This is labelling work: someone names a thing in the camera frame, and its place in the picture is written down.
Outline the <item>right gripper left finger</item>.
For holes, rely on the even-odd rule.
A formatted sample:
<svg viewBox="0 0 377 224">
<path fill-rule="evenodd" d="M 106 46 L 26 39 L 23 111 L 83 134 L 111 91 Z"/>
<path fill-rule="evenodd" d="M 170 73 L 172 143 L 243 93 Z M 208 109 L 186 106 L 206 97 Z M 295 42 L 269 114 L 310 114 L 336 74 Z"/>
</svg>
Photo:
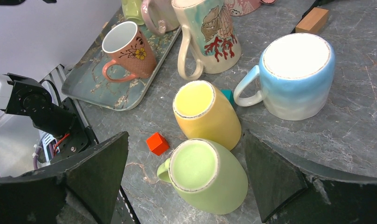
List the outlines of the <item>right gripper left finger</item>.
<svg viewBox="0 0 377 224">
<path fill-rule="evenodd" d="M 128 132 L 49 166 L 0 178 L 0 224 L 109 224 Z"/>
</svg>

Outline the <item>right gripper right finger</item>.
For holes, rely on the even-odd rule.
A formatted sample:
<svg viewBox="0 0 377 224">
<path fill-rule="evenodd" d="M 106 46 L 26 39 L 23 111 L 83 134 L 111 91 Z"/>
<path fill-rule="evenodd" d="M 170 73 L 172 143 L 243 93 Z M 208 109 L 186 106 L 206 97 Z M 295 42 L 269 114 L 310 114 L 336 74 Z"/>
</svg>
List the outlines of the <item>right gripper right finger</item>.
<svg viewBox="0 0 377 224">
<path fill-rule="evenodd" d="M 377 178 L 307 160 L 242 137 L 259 215 L 265 224 L 377 224 Z"/>
</svg>

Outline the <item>salmon flower mug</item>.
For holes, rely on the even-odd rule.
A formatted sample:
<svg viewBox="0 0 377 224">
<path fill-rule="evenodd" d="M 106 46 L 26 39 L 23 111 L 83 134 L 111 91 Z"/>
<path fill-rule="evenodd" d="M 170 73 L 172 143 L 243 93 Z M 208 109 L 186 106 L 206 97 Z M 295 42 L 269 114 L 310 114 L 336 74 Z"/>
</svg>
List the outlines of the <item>salmon flower mug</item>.
<svg viewBox="0 0 377 224">
<path fill-rule="evenodd" d="M 111 57 L 102 68 L 103 76 L 110 82 L 149 78 L 157 65 L 151 46 L 133 21 L 124 21 L 112 28 L 103 39 L 102 50 Z M 109 77 L 107 70 L 113 65 L 123 67 L 130 75 L 119 79 Z"/>
</svg>

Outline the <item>yellow-green octagonal mug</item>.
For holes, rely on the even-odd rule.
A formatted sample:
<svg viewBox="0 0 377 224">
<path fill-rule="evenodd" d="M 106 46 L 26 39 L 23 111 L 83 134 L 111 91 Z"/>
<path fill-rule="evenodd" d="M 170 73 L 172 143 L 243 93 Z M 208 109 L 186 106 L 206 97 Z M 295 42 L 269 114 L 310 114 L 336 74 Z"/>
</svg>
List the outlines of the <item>yellow-green octagonal mug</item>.
<svg viewBox="0 0 377 224">
<path fill-rule="evenodd" d="M 144 25 L 141 15 L 142 0 L 121 0 L 123 15 L 126 21 L 133 21 L 137 25 Z"/>
</svg>

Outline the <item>iridescent pink mug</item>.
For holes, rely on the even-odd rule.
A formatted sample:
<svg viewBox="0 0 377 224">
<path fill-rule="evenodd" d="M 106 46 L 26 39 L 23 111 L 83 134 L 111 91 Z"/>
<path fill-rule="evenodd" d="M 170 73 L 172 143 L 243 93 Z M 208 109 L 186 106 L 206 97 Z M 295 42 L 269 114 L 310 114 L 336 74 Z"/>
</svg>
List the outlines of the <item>iridescent pink mug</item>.
<svg viewBox="0 0 377 224">
<path fill-rule="evenodd" d="M 141 15 L 148 30 L 157 36 L 180 26 L 171 0 L 143 0 Z"/>
</svg>

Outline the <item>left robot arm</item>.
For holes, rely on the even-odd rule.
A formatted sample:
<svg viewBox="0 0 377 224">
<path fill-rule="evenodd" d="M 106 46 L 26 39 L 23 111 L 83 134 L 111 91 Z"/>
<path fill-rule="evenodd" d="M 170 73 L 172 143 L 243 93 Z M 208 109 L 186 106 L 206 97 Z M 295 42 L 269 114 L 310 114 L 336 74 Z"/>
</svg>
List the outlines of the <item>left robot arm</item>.
<svg viewBox="0 0 377 224">
<path fill-rule="evenodd" d="M 0 111 L 30 117 L 35 128 L 55 137 L 79 126 L 77 115 L 54 104 L 39 82 L 12 73 L 0 74 Z"/>
</svg>

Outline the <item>light green mug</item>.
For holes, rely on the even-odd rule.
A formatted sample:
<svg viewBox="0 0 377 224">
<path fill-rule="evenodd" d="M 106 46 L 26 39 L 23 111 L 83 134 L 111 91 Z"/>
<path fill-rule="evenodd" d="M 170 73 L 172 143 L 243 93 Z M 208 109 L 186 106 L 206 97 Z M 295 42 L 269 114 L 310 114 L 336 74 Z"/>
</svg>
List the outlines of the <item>light green mug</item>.
<svg viewBox="0 0 377 224">
<path fill-rule="evenodd" d="M 157 170 L 191 206 L 216 215 L 236 210 L 248 192 L 248 178 L 237 158 L 206 139 L 181 143 Z"/>
</svg>

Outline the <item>yellow mug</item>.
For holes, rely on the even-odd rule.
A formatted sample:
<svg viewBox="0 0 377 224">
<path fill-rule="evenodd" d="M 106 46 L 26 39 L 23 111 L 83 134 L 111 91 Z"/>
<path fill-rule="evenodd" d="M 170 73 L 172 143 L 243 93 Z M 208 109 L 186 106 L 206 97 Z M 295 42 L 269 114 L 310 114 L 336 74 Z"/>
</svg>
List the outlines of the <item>yellow mug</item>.
<svg viewBox="0 0 377 224">
<path fill-rule="evenodd" d="M 225 95 L 205 80 L 182 86 L 173 99 L 175 119 L 188 139 L 214 141 L 232 150 L 240 141 L 242 127 Z"/>
</svg>

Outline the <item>blue white mug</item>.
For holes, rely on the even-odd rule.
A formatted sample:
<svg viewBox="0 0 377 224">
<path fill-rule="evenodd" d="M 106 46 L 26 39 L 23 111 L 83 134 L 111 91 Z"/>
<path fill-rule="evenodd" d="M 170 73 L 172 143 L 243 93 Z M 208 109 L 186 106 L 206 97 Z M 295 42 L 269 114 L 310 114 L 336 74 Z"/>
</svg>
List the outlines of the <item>blue white mug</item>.
<svg viewBox="0 0 377 224">
<path fill-rule="evenodd" d="M 263 102 L 274 116 L 291 121 L 315 116 L 326 104 L 335 73 L 335 52 L 310 33 L 282 36 L 262 52 L 236 86 L 238 106 Z"/>
</svg>

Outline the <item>tall seashell cream mug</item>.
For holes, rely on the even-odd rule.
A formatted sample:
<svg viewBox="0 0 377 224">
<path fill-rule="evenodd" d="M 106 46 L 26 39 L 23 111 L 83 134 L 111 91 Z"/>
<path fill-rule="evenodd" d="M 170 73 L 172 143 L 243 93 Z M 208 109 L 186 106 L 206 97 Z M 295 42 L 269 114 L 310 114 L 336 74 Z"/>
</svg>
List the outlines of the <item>tall seashell cream mug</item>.
<svg viewBox="0 0 377 224">
<path fill-rule="evenodd" d="M 182 30 L 177 70 L 183 79 L 218 74 L 238 62 L 242 48 L 223 0 L 174 0 L 172 7 Z"/>
</svg>

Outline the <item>pink ghost pattern mug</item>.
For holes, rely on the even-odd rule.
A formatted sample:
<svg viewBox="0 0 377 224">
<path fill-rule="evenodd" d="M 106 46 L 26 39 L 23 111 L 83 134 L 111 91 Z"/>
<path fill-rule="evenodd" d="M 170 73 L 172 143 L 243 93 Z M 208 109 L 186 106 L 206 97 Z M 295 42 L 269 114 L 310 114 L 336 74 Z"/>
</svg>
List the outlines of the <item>pink ghost pattern mug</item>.
<svg viewBox="0 0 377 224">
<path fill-rule="evenodd" d="M 243 16 L 254 12 L 262 4 L 271 5 L 276 0 L 225 0 L 231 16 Z"/>
</svg>

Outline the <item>red cube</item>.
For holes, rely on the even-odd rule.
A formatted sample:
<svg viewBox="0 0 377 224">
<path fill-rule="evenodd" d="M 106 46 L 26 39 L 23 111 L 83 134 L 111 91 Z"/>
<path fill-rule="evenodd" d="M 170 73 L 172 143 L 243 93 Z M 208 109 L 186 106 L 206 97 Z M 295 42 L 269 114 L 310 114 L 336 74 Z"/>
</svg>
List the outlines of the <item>red cube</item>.
<svg viewBox="0 0 377 224">
<path fill-rule="evenodd" d="M 170 146 L 167 140 L 158 132 L 155 132 L 146 140 L 149 150 L 157 156 L 166 152 Z"/>
</svg>

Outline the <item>floral green tray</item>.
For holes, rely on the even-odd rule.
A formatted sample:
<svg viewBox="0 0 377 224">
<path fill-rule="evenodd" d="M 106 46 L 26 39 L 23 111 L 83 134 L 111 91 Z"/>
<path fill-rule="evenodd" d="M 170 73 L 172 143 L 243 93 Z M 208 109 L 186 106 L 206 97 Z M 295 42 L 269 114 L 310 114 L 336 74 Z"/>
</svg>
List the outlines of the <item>floral green tray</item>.
<svg viewBox="0 0 377 224">
<path fill-rule="evenodd" d="M 163 36 L 156 36 L 148 31 L 146 26 L 140 26 L 156 57 L 157 66 L 150 78 L 112 83 L 102 74 L 103 66 L 111 59 L 102 51 L 102 41 L 112 28 L 123 21 L 123 12 L 119 9 L 104 24 L 103 30 L 82 59 L 67 74 L 61 87 L 64 95 L 116 111 L 131 110 L 142 101 L 181 29 L 167 32 Z"/>
</svg>

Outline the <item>teal block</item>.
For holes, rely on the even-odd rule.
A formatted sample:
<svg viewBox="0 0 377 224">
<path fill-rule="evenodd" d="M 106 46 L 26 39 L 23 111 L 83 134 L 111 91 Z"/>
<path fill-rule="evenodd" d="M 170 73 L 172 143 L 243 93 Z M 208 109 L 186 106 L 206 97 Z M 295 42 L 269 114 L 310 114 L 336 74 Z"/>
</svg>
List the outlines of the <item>teal block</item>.
<svg viewBox="0 0 377 224">
<path fill-rule="evenodd" d="M 230 104 L 232 105 L 232 107 L 235 107 L 235 101 L 234 101 L 232 90 L 223 89 L 223 90 L 221 90 L 221 92 L 228 99 L 228 101 L 230 102 Z"/>
</svg>

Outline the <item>wooden block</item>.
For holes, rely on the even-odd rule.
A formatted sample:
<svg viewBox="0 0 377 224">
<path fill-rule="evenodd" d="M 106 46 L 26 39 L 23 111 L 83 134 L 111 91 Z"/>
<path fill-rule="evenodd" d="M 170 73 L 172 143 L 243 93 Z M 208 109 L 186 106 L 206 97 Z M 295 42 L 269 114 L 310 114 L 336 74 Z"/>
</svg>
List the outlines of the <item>wooden block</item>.
<svg viewBox="0 0 377 224">
<path fill-rule="evenodd" d="M 296 25 L 296 33 L 317 34 L 328 20 L 327 9 L 315 7 Z"/>
</svg>

